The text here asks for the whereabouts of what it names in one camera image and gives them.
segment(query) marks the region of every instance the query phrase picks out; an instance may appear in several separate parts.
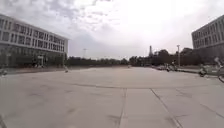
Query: concrete pavement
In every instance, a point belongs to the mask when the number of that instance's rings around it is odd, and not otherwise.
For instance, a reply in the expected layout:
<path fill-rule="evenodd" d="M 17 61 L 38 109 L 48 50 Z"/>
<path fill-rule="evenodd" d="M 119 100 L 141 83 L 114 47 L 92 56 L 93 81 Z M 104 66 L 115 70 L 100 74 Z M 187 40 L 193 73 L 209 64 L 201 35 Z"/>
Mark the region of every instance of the concrete pavement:
<path fill-rule="evenodd" d="M 8 128 L 222 128 L 216 77 L 150 68 L 91 68 L 0 79 Z"/>

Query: cloud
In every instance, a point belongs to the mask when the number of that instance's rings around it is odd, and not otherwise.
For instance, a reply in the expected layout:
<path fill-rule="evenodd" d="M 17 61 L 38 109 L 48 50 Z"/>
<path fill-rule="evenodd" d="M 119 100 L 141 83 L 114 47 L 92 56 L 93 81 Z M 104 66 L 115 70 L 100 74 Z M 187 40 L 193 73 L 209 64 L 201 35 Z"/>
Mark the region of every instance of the cloud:
<path fill-rule="evenodd" d="M 192 47 L 191 32 L 224 13 L 223 0 L 0 0 L 0 12 L 69 38 L 69 55 L 122 58 Z"/>

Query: pole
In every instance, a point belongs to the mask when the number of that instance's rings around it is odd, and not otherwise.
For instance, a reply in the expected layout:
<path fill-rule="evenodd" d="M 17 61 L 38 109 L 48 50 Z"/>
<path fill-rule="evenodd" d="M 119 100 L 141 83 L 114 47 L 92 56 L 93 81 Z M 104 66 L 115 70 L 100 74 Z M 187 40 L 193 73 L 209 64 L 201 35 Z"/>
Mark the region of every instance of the pole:
<path fill-rule="evenodd" d="M 180 45 L 177 45 L 178 48 L 178 67 L 180 67 Z"/>

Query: multi-story building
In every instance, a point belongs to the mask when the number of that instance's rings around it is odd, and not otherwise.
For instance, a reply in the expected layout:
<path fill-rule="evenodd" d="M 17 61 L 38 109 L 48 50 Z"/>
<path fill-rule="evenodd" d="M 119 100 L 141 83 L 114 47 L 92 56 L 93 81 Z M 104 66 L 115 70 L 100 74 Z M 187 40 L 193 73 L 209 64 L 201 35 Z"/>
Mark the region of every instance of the multi-story building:
<path fill-rule="evenodd" d="M 64 58 L 67 51 L 67 38 L 0 14 L 0 56 L 42 56 L 47 61 L 51 57 Z M 0 58 L 0 63 L 7 63 L 3 58 Z"/>
<path fill-rule="evenodd" d="M 224 58 L 224 15 L 192 32 L 193 47 L 204 61 Z"/>

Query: white building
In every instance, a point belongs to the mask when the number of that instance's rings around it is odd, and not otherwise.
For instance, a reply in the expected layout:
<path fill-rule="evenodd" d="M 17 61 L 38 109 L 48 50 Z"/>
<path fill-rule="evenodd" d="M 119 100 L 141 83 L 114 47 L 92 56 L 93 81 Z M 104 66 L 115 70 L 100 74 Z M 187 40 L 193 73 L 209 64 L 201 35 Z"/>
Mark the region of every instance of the white building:
<path fill-rule="evenodd" d="M 224 15 L 192 32 L 193 47 L 205 62 L 224 59 Z"/>
<path fill-rule="evenodd" d="M 0 55 L 65 56 L 68 39 L 0 14 Z"/>

